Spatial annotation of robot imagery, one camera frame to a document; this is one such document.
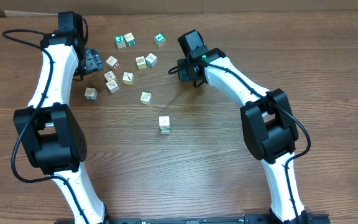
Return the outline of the wooden elephant block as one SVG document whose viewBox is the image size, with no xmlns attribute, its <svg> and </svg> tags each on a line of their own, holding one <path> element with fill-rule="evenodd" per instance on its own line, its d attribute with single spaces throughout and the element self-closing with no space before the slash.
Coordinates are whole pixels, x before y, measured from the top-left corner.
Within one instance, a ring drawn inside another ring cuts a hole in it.
<svg viewBox="0 0 358 224">
<path fill-rule="evenodd" d="M 169 129 L 170 128 L 170 117 L 169 116 L 160 116 L 158 118 L 159 128 L 160 129 Z"/>
</svg>

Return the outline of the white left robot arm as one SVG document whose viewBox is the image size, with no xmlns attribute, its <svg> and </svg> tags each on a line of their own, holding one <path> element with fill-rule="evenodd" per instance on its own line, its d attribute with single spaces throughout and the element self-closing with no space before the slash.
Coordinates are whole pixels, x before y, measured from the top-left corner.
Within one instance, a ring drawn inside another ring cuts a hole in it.
<svg viewBox="0 0 358 224">
<path fill-rule="evenodd" d="M 69 107 L 72 79 L 86 66 L 89 53 L 87 36 L 79 28 L 44 34 L 37 46 L 42 51 L 42 68 L 36 91 L 26 108 L 14 112 L 19 137 L 15 143 L 11 169 L 16 169 L 16 155 L 23 146 L 30 164 L 44 176 L 33 182 L 54 181 L 66 198 L 74 223 L 108 223 L 104 203 L 98 198 L 85 168 L 85 135 Z"/>
</svg>

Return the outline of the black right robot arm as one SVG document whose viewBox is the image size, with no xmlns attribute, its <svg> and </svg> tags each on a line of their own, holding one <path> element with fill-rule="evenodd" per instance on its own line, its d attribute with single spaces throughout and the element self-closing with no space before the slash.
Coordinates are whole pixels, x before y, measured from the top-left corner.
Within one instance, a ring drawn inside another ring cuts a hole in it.
<svg viewBox="0 0 358 224">
<path fill-rule="evenodd" d="M 287 95 L 281 89 L 270 91 L 247 78 L 218 48 L 202 46 L 184 50 L 178 61 L 180 78 L 192 78 L 194 86 L 209 84 L 222 91 L 240 109 L 244 142 L 261 161 L 270 189 L 270 213 L 278 223 L 306 223 L 300 200 L 294 161 L 295 143 L 300 131 L 310 142 L 305 127 L 293 116 Z"/>
</svg>

